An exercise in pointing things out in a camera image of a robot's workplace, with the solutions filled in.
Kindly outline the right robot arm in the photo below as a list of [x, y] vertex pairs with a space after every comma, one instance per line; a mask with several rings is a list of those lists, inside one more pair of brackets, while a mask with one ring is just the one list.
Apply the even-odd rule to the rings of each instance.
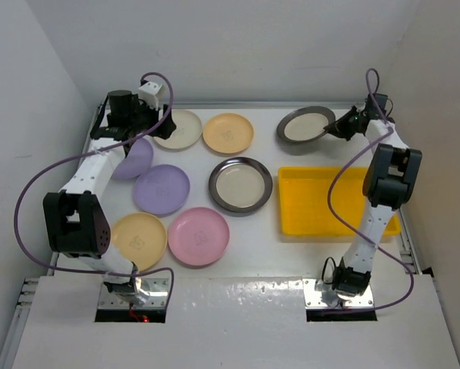
[[343, 117], [324, 127], [324, 132], [349, 140], [364, 135], [368, 147], [355, 156], [352, 165], [367, 151], [372, 153], [362, 185], [365, 207], [350, 248], [335, 266], [331, 289], [341, 297], [356, 297], [365, 293], [373, 269], [373, 259], [388, 223], [414, 191], [422, 163], [422, 152], [410, 148], [400, 139], [395, 123], [388, 119], [385, 106], [387, 95], [373, 93], [365, 107], [353, 107]]

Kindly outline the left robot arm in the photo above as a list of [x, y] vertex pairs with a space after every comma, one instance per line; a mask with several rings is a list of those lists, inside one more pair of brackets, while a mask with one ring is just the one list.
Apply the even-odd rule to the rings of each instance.
[[131, 306], [148, 301], [148, 283], [136, 276], [138, 267], [113, 245], [101, 197], [115, 169], [142, 142], [144, 133], [171, 136], [176, 129], [171, 110], [153, 94], [110, 91], [90, 131], [90, 155], [60, 191], [43, 199], [51, 249], [100, 272], [107, 291]]

